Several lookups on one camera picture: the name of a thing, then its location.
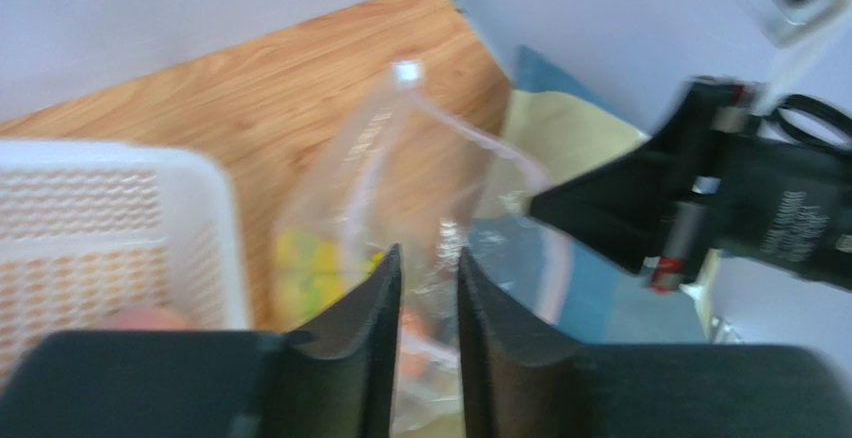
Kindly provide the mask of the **white plastic basket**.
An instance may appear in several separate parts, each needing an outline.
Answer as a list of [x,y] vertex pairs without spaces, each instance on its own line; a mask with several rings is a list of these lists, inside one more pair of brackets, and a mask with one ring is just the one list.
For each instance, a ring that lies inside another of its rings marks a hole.
[[251,327],[228,174],[189,149],[3,140],[2,380],[46,335],[137,306]]

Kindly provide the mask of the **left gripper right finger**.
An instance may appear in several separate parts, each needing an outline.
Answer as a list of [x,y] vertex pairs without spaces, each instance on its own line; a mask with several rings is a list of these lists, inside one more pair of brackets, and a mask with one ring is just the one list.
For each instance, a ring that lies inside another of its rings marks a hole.
[[457,308],[466,435],[585,436],[585,345],[495,284],[469,250]]

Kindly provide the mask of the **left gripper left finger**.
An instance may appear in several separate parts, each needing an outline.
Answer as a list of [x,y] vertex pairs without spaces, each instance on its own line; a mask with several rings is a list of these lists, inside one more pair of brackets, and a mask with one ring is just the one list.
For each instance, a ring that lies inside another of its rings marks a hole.
[[266,382],[263,436],[389,436],[402,284],[394,245],[361,284],[283,335]]

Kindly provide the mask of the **clear zip top bag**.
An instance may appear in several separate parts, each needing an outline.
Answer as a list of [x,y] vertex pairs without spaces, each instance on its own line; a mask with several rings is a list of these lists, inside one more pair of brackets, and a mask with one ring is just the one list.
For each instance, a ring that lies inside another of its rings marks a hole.
[[[456,272],[463,250],[540,319],[556,323],[571,241],[526,214],[547,188],[544,167],[514,145],[442,110],[417,60],[388,74],[347,119],[291,192],[274,227],[340,243],[344,259],[402,250],[403,309],[458,358]],[[460,364],[417,379],[397,368],[392,433],[445,428],[462,435]]]

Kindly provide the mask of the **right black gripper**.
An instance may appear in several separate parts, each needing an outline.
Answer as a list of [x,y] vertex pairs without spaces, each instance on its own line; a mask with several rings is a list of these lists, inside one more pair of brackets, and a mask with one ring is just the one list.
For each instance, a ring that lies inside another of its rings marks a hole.
[[697,78],[669,120],[634,150],[535,195],[530,217],[673,290],[697,281],[721,249],[810,281],[851,287],[851,151],[796,127],[802,112],[851,121],[791,95],[770,114],[748,110],[744,83]]

